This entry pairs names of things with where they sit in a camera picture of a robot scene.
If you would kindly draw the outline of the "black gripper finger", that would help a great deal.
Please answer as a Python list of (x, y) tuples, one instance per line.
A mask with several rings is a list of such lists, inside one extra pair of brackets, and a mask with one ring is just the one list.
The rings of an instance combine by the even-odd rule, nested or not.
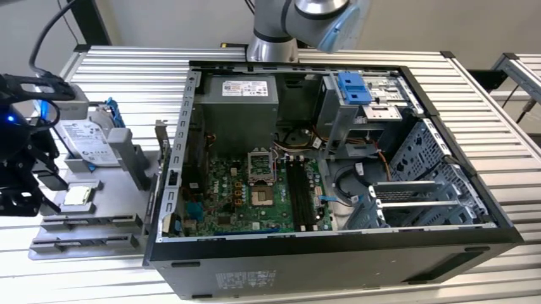
[(25, 145), (25, 156), (29, 161), (26, 170), (26, 192), (30, 194), (25, 216), (58, 214), (61, 209), (42, 194), (38, 183), (52, 191), (64, 191), (68, 184), (58, 175), (54, 158), (58, 156), (54, 140), (48, 130), (30, 135)]
[(42, 192), (30, 170), (1, 164), (1, 216), (34, 217), (42, 204)]

